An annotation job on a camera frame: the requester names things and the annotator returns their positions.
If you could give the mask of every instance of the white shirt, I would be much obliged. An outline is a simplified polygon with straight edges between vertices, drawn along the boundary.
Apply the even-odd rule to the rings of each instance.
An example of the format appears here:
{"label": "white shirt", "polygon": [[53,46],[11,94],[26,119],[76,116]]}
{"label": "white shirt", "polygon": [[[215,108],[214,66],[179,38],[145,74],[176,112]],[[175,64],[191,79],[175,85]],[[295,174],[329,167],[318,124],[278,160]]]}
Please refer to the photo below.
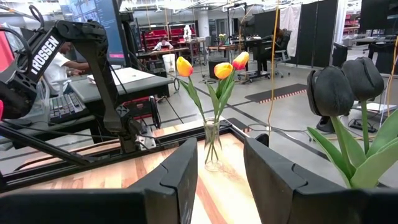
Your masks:
{"label": "white shirt", "polygon": [[[67,67],[63,66],[65,63],[69,62],[69,59],[64,57],[61,53],[57,53],[54,59],[51,61],[50,65],[44,71],[44,79],[50,87],[51,95],[58,95],[58,91],[60,89],[58,83],[54,83],[57,80],[67,79]],[[67,83],[70,80],[67,80],[63,83],[63,90],[67,88]]]}
{"label": "white shirt", "polygon": [[164,45],[161,42],[157,43],[154,50],[160,50],[162,48],[162,46],[169,46],[169,48],[173,48],[173,46],[169,42],[166,41],[166,43],[164,43]]}

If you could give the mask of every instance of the glass vase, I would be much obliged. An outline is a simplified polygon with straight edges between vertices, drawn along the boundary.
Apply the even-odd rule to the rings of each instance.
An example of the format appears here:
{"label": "glass vase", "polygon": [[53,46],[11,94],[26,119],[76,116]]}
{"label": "glass vase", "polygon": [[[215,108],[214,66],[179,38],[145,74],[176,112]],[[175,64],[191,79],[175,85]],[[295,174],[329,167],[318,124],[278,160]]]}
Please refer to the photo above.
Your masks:
{"label": "glass vase", "polygon": [[220,141],[220,122],[215,122],[214,118],[207,118],[203,122],[205,128],[205,168],[208,171],[219,171],[223,166],[221,162],[221,152],[223,150]]}

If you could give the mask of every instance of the person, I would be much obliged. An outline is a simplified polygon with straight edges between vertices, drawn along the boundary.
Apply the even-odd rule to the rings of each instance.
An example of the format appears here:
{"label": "person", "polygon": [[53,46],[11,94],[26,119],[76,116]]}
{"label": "person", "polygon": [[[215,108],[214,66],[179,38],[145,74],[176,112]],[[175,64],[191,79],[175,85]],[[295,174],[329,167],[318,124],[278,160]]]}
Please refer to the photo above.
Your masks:
{"label": "person", "polygon": [[168,41],[166,37],[161,38],[160,42],[157,43],[157,45],[155,46],[154,50],[161,50],[162,46],[169,46],[169,49],[173,49],[173,45],[171,45]]}
{"label": "person", "polygon": [[[273,35],[269,35],[264,38],[265,40],[273,40]],[[290,34],[286,29],[279,29],[276,30],[276,39],[275,39],[275,51],[276,50],[286,50],[287,44],[290,40]],[[268,73],[267,61],[271,60],[272,58],[272,49],[266,49],[260,55],[260,61],[262,64],[262,71]]]}
{"label": "person", "polygon": [[[66,54],[71,49],[71,43],[65,42],[60,50],[55,55],[54,59],[51,61],[50,65],[44,71],[44,79],[49,85],[51,97],[58,96],[59,84],[56,83],[57,80],[67,79],[68,76],[82,75],[90,69],[88,63],[78,63],[73,62],[63,54]],[[73,90],[69,86],[70,80],[65,81],[63,84],[63,93],[71,93]]]}

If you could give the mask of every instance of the yellow tulip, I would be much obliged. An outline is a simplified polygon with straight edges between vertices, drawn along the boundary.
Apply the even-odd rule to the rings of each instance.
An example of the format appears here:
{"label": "yellow tulip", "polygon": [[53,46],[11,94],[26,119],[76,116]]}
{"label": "yellow tulip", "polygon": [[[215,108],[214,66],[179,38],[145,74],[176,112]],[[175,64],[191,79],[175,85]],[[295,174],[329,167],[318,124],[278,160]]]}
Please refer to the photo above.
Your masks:
{"label": "yellow tulip", "polygon": [[193,68],[189,61],[183,57],[179,57],[177,59],[177,71],[182,77],[189,77],[193,72]]}
{"label": "yellow tulip", "polygon": [[235,60],[233,60],[232,66],[237,70],[242,70],[245,68],[246,64],[248,63],[248,60],[249,60],[249,53],[242,52],[235,58]]}
{"label": "yellow tulip", "polygon": [[219,63],[214,67],[214,74],[217,76],[219,79],[224,79],[229,76],[229,74],[232,73],[233,67],[230,63],[224,62],[224,63]]}

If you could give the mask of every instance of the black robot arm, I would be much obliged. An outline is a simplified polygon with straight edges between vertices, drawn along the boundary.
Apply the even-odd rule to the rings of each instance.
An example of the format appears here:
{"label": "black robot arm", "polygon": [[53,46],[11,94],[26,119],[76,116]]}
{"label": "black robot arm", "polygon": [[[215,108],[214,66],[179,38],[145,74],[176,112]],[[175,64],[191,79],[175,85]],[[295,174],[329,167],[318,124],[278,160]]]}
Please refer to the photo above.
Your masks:
{"label": "black robot arm", "polygon": [[[30,111],[36,98],[36,84],[64,42],[71,42],[90,65],[105,105],[105,128],[119,136],[122,149],[135,151],[136,134],[141,127],[131,118],[129,110],[118,102],[118,90],[106,58],[106,32],[104,27],[95,21],[57,21],[48,32],[43,29],[37,31],[29,40],[33,55],[32,69],[21,73],[10,66],[0,74],[3,118],[17,119]],[[30,63],[26,56],[21,57],[20,62],[22,67],[27,67]]]}

